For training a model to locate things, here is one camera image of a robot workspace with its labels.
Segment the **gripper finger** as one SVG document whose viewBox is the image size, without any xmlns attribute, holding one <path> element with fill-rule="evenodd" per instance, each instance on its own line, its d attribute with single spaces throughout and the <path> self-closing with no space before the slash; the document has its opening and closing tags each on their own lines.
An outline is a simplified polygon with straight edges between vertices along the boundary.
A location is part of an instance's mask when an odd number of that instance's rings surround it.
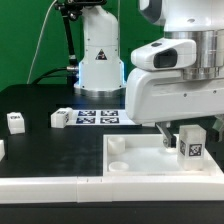
<svg viewBox="0 0 224 224">
<path fill-rule="evenodd" d="M 216 120 L 210 130 L 210 139 L 221 142 L 224 139 L 224 114 L 216 115 Z"/>
<path fill-rule="evenodd" d="M 166 122 L 157 122 L 156 127 L 163 135 L 163 144 L 166 148 L 175 148 L 176 147 L 176 137 L 170 133 L 167 127 Z"/>
</svg>

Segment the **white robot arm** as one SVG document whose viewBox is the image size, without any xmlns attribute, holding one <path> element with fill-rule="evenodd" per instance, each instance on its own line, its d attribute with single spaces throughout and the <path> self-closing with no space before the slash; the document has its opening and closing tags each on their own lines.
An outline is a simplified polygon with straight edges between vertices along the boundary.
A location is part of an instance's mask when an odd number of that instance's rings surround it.
<svg viewBox="0 0 224 224">
<path fill-rule="evenodd" d="M 83 10 L 79 90 L 95 96 L 125 87 L 126 114 L 137 124 L 206 116 L 223 122 L 224 0 L 139 0 L 139 11 L 164 37 L 134 50 L 135 69 L 125 76 L 117 21 L 98 5 Z"/>
</svg>

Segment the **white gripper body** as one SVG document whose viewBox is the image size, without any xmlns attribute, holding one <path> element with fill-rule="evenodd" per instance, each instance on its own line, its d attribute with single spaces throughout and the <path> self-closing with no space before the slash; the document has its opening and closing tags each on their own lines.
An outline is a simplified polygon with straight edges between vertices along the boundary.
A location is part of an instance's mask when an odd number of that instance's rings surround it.
<svg viewBox="0 0 224 224">
<path fill-rule="evenodd" d="M 161 38 L 134 50 L 127 116 L 137 124 L 224 113 L 224 46 Z"/>
</svg>

